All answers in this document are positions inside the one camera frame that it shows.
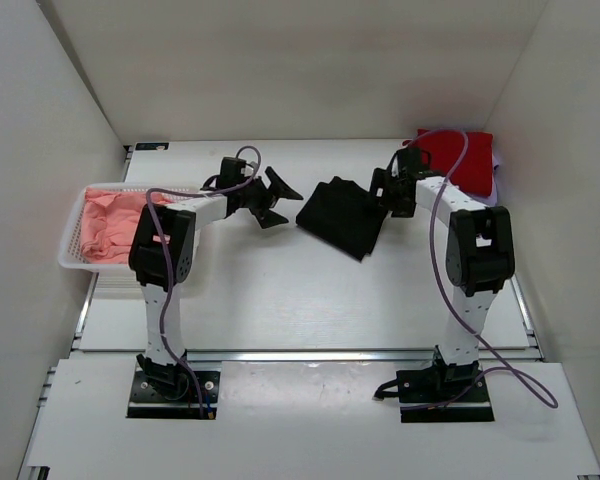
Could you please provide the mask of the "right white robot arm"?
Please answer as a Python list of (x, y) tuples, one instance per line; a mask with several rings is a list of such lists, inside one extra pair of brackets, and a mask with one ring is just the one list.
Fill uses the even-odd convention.
[(447, 228), (444, 269), (452, 296), (450, 319), (427, 369), (428, 387), (451, 400), (479, 372), (479, 337), (498, 293), (515, 270), (508, 210), (489, 207), (431, 169), (432, 155), (418, 147), (397, 150), (389, 165), (374, 170), (371, 193), (393, 217), (411, 218), (417, 208), (430, 213), (430, 228)]

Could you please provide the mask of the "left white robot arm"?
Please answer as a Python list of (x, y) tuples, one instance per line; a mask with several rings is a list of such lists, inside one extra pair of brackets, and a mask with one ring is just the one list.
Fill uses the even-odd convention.
[(128, 264), (145, 302), (147, 345), (137, 362), (146, 382), (169, 401), (201, 391), (187, 361), (181, 332), (179, 286), (193, 266), (195, 237), (203, 228), (248, 210), (263, 229), (284, 225), (274, 207), (281, 199), (301, 201), (273, 168), (259, 174), (261, 161), (225, 157), (220, 171), (196, 192), (161, 187), (147, 190)]

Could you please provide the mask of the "black t shirt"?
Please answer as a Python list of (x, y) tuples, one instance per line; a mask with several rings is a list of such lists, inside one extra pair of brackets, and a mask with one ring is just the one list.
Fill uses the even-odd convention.
[(319, 182), (296, 216), (296, 225), (358, 261), (376, 245), (387, 210), (352, 180)]

